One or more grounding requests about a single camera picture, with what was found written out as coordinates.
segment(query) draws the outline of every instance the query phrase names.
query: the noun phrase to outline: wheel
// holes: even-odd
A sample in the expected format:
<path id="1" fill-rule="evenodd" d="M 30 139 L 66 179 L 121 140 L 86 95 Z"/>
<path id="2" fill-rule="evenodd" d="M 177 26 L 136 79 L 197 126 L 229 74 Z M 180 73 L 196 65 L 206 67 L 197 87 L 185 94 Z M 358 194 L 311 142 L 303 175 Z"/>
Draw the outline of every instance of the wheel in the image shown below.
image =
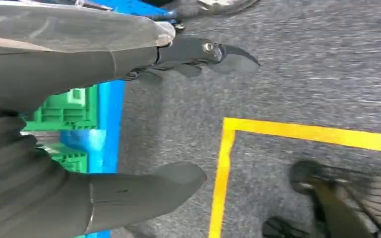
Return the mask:
<path id="1" fill-rule="evenodd" d="M 280 217 L 270 217 L 262 226 L 263 238 L 307 238 L 309 234 L 292 227 Z"/>

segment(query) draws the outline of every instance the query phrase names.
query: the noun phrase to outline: black wheel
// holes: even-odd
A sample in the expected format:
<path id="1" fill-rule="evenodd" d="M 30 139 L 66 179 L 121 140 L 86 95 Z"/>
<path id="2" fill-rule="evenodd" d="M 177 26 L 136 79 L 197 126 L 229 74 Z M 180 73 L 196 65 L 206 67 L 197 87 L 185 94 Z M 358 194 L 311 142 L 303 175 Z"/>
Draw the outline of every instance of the black wheel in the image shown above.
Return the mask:
<path id="1" fill-rule="evenodd" d="M 298 193 L 308 194 L 310 192 L 309 181 L 319 176 L 322 165 L 315 161 L 303 160 L 296 162 L 289 172 L 291 187 Z"/>
<path id="2" fill-rule="evenodd" d="M 307 238 L 308 233 L 292 227 L 280 217 L 270 217 L 262 226 L 263 238 Z"/>

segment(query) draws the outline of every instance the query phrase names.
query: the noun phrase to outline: metal bolt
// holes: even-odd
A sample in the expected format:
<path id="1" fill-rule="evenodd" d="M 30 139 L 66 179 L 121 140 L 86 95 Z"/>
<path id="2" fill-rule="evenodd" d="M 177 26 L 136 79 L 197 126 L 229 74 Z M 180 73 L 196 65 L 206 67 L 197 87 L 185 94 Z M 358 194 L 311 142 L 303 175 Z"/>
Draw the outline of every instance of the metal bolt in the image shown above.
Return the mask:
<path id="1" fill-rule="evenodd" d="M 205 43 L 202 44 L 202 49 L 207 52 L 207 53 L 211 53 L 214 51 L 215 49 L 215 45 L 214 43 L 210 42 L 210 41 L 207 41 Z"/>
<path id="2" fill-rule="evenodd" d="M 185 29 L 185 25 L 183 25 L 183 24 L 176 24 L 175 28 L 176 28 L 176 30 L 183 31 Z"/>
<path id="3" fill-rule="evenodd" d="M 348 180 L 343 179 L 343 178 L 337 178 L 335 181 L 340 182 L 340 183 L 348 183 L 349 182 Z"/>
<path id="4" fill-rule="evenodd" d="M 307 182 L 301 182 L 300 186 L 302 186 L 305 189 L 313 189 L 313 186 Z"/>

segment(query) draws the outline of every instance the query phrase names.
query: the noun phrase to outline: yellow floor line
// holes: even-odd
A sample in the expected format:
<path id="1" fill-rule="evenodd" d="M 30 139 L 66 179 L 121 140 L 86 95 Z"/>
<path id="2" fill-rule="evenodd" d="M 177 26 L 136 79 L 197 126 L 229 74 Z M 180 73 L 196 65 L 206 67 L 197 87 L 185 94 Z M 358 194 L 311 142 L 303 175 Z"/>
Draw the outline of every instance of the yellow floor line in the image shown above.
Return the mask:
<path id="1" fill-rule="evenodd" d="M 221 238 L 223 215 L 230 173 L 230 153 L 236 131 L 276 135 L 381 151 L 381 134 L 322 126 L 300 125 L 250 119 L 224 118 L 212 200 L 209 238 Z"/>

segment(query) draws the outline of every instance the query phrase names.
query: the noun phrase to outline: blue pallet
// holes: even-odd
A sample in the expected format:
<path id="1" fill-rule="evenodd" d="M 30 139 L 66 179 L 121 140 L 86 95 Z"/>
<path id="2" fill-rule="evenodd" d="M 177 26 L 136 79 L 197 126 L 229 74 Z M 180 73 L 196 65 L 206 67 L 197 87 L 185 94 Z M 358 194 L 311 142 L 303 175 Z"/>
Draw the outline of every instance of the blue pallet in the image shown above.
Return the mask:
<path id="1" fill-rule="evenodd" d="M 155 15 L 166 11 L 137 0 L 95 0 L 116 12 Z M 90 173 L 116 173 L 121 131 L 122 105 L 126 83 L 107 82 L 99 85 L 98 129 L 63 131 L 61 141 L 88 152 Z M 110 238 L 110 231 L 88 234 L 87 238 Z"/>

